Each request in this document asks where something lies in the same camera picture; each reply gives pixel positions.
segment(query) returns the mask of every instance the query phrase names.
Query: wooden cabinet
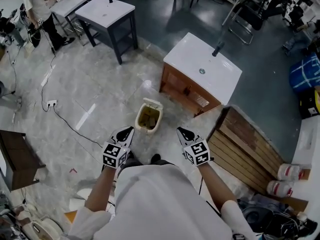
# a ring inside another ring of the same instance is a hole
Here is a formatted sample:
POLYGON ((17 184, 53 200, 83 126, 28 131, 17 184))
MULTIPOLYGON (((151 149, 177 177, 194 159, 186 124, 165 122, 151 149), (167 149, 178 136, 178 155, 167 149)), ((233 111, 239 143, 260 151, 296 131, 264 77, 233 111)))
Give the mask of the wooden cabinet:
POLYGON ((160 92, 169 94, 198 116, 221 103, 199 84, 171 65, 164 63, 160 92))
POLYGON ((0 130, 1 175, 10 191, 38 183, 34 180, 40 164, 27 146, 25 133, 0 130))

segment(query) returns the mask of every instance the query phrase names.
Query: electrical outlet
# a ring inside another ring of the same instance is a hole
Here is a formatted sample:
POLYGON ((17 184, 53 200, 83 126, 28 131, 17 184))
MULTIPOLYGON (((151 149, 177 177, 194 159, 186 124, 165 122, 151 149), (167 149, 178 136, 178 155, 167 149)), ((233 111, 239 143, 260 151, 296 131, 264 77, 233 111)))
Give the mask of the electrical outlet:
POLYGON ((58 104, 58 101, 57 101, 56 99, 49 100, 49 101, 46 103, 46 105, 47 105, 48 108, 51 108, 51 107, 53 107, 53 106, 56 107, 57 104, 58 104))

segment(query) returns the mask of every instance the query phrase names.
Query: trash bin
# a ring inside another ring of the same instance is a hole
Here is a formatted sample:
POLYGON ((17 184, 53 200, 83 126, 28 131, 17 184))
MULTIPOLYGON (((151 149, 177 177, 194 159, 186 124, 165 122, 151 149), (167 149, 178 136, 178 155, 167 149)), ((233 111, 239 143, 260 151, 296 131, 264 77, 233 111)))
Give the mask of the trash bin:
POLYGON ((153 99, 143 98, 143 101, 134 125, 139 131, 153 134, 159 128, 164 107, 160 102, 153 99))

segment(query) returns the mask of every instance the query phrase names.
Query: marble floor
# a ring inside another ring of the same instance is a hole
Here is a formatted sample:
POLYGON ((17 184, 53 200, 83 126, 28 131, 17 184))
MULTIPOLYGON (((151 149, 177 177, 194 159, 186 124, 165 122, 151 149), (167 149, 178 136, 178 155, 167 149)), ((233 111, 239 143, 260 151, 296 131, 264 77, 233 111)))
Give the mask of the marble floor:
MULTIPOLYGON (((93 48, 86 37, 82 38, 87 43, 85 46, 76 40, 61 48, 54 59, 43 36, 30 55, 24 49, 17 55, 18 49, 14 45, 8 49, 11 59, 16 60, 16 93, 22 96, 23 104, 14 124, 9 123, 4 130, 26 133, 33 151, 46 164, 46 169, 39 176, 41 181, 25 188, 26 199, 58 222, 65 231, 70 226, 64 217, 64 213, 69 211, 69 200, 81 188, 92 187, 101 172, 102 155, 98 144, 72 131, 52 108, 48 112, 42 109, 41 92, 51 70, 51 62, 53 70, 43 90, 43 100, 58 100, 56 112, 80 134, 100 145, 113 130, 134 126, 143 98, 161 102, 164 111, 159 129, 153 135, 136 130, 131 149, 144 164, 153 154, 161 154, 183 170, 196 191, 199 191, 201 177, 182 156, 176 128, 190 127, 206 138, 222 109, 219 106, 193 118, 179 103, 158 92, 162 74, 160 60, 137 49, 123 55, 123 64, 119 65, 112 49, 101 43, 93 48)), ((151 45, 145 47, 148 51, 157 50, 151 45)), ((1 81, 12 90, 15 77, 8 55, 0 61, 0 68, 1 81)), ((228 172, 213 162, 212 166, 238 197, 252 194, 228 172)), ((2 179, 0 186, 6 190, 2 179)), ((23 200, 20 190, 7 191, 7 194, 14 206, 23 200)), ((205 185, 201 195, 212 202, 205 185)))

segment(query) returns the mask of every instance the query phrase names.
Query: hand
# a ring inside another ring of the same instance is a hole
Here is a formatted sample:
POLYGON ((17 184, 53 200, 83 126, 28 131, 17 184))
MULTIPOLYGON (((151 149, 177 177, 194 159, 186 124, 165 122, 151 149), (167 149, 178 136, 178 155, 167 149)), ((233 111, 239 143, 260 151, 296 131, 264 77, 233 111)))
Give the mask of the hand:
POLYGON ((12 16, 12 17, 14 17, 14 16, 16 15, 17 10, 18 10, 18 9, 15 9, 15 10, 13 10, 13 11, 11 12, 11 16, 12 16))

